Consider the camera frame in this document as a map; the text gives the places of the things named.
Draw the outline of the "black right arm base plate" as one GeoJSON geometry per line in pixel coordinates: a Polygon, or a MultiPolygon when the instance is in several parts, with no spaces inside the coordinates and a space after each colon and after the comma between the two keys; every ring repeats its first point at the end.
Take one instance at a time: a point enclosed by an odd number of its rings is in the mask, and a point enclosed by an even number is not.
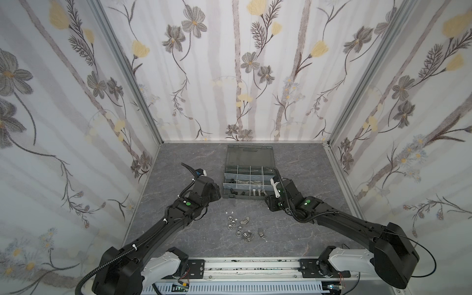
{"type": "Polygon", "coordinates": [[[318,259],[300,259],[299,271],[304,279],[341,279],[350,278],[349,271],[336,270],[328,261],[318,259]]]}

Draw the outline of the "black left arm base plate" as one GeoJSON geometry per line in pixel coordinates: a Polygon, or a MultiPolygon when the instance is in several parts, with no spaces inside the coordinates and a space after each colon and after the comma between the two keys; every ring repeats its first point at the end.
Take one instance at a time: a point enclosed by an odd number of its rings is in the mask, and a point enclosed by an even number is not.
{"type": "Polygon", "coordinates": [[[201,280],[204,277],[205,260],[204,259],[190,259],[185,268],[183,279],[187,280],[201,280]]]}

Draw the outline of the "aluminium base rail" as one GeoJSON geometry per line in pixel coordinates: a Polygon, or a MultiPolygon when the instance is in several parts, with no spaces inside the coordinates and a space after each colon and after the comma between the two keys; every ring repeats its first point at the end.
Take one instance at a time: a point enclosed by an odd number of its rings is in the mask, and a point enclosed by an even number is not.
{"type": "MultiPolygon", "coordinates": [[[[300,259],[316,259],[316,258],[201,258],[205,260],[205,271],[203,279],[211,280],[215,278],[247,278],[247,279],[264,279],[269,278],[303,278],[299,271],[300,259]]],[[[152,258],[145,272],[152,274],[153,279],[159,280],[158,271],[168,270],[169,274],[164,274],[165,278],[181,279],[184,275],[186,264],[189,259],[174,258],[172,253],[167,253],[160,258],[152,258]]],[[[354,275],[365,274],[368,278],[380,279],[380,276],[370,264],[369,258],[366,256],[348,255],[337,256],[334,264],[331,264],[336,270],[349,271],[351,277],[354,275]]]]}

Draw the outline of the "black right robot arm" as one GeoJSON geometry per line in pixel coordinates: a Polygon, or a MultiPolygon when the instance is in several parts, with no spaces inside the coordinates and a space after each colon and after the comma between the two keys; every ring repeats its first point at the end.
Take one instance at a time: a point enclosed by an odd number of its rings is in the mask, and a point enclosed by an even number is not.
{"type": "Polygon", "coordinates": [[[340,248],[329,246],[317,259],[316,273],[323,277],[346,271],[375,273],[388,285],[406,289],[420,257],[401,227],[361,220],[319,198],[305,197],[293,180],[282,178],[278,169],[274,172],[270,181],[274,193],[265,198],[270,211],[283,210],[301,224],[327,227],[360,244],[369,254],[342,256],[340,248]]]}

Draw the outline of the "green plastic organizer box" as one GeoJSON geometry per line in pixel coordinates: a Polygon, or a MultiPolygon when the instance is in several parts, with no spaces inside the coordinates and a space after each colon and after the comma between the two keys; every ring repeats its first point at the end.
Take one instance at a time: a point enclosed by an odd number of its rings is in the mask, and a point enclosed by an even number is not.
{"type": "Polygon", "coordinates": [[[275,156],[272,146],[229,145],[224,166],[222,196],[226,199],[264,200],[254,196],[253,189],[272,192],[270,180],[275,176],[275,156]],[[230,189],[238,194],[232,195],[230,189]]]}

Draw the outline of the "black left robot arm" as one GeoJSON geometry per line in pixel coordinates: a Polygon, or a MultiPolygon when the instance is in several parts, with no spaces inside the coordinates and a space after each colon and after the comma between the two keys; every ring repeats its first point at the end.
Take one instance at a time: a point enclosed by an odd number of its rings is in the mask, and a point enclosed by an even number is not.
{"type": "Polygon", "coordinates": [[[192,182],[165,209],[163,217],[149,230],[120,249],[106,250],[99,266],[86,274],[74,293],[82,294],[82,287],[93,279],[92,292],[96,295],[139,295],[143,290],[142,271],[158,247],[170,236],[204,216],[209,204],[220,200],[220,188],[207,176],[204,169],[194,169],[182,163],[192,173],[192,182]]]}

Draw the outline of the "silver wing nut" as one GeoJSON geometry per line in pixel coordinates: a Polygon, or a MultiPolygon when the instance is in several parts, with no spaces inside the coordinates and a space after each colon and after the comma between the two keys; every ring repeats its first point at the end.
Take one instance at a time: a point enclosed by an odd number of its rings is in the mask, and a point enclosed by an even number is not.
{"type": "Polygon", "coordinates": [[[258,229],[258,236],[261,238],[261,239],[266,239],[266,235],[265,235],[265,232],[262,228],[259,228],[258,229]]]}
{"type": "Polygon", "coordinates": [[[254,239],[254,233],[251,231],[243,232],[242,238],[246,242],[251,242],[254,239]]]}
{"type": "Polygon", "coordinates": [[[240,224],[241,224],[241,225],[246,225],[246,224],[248,224],[249,222],[250,222],[249,217],[246,217],[245,219],[243,219],[242,221],[240,221],[240,224]]]}

